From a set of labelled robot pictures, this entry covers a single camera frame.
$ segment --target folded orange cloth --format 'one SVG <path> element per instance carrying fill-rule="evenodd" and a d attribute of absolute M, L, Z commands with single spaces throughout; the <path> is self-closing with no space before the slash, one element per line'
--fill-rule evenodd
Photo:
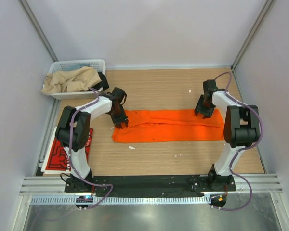
<path fill-rule="evenodd" d="M 211 118 L 195 116 L 193 109 L 184 110 L 125 110 L 129 126 L 115 128 L 114 142 L 145 143 L 164 141 L 223 140 L 224 122 L 218 109 Z"/>

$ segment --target wooden table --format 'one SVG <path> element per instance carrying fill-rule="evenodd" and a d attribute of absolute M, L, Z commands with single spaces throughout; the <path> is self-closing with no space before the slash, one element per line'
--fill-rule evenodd
<path fill-rule="evenodd" d="M 109 91 L 114 87 L 126 91 L 125 109 L 194 109 L 203 93 L 202 82 L 225 71 L 230 69 L 107 71 L 106 76 Z M 228 75 L 220 77 L 218 87 L 225 88 L 228 79 Z M 240 99 L 234 79 L 229 92 Z M 80 106 L 91 100 L 62 100 L 58 121 L 65 106 Z M 224 141 L 114 143 L 111 139 L 114 125 L 106 114 L 92 121 L 90 126 L 94 133 L 88 162 L 93 175 L 207 174 L 224 147 Z M 263 173 L 257 149 L 242 155 L 235 172 Z"/>

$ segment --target gray wall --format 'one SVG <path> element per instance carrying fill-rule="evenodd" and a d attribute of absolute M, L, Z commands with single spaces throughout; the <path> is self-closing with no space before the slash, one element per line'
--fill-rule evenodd
<path fill-rule="evenodd" d="M 28 0 L 59 60 L 230 66 L 265 0 Z"/>
<path fill-rule="evenodd" d="M 39 91 L 52 61 L 16 0 L 0 0 L 0 231 L 35 170 L 53 99 Z"/>
<path fill-rule="evenodd" d="M 289 0 L 276 1 L 236 73 L 244 101 L 258 105 L 264 121 L 264 165 L 289 200 Z"/>

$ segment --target beige cloth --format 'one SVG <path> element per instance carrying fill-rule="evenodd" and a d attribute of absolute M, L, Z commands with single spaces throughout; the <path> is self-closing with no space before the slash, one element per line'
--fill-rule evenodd
<path fill-rule="evenodd" d="M 87 91 L 89 87 L 101 82 L 97 71 L 84 66 L 74 71 L 56 71 L 47 73 L 42 93 L 49 95 L 60 92 Z"/>

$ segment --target laundry basket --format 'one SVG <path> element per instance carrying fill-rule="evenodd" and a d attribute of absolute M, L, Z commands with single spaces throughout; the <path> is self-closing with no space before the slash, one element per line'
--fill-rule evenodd
<path fill-rule="evenodd" d="M 71 61 L 59 61 L 54 62 L 48 73 L 54 73 L 56 71 L 64 71 L 65 69 L 77 65 L 77 64 L 86 64 L 94 68 L 97 71 L 101 71 L 104 75 L 106 72 L 106 63 L 102 59 L 86 59 L 86 60 L 71 60 Z M 67 99 L 87 99 L 93 98 L 94 93 L 92 91 L 80 91 L 80 92 L 63 92 L 63 93 L 54 93 L 49 94 L 58 100 L 67 100 Z"/>

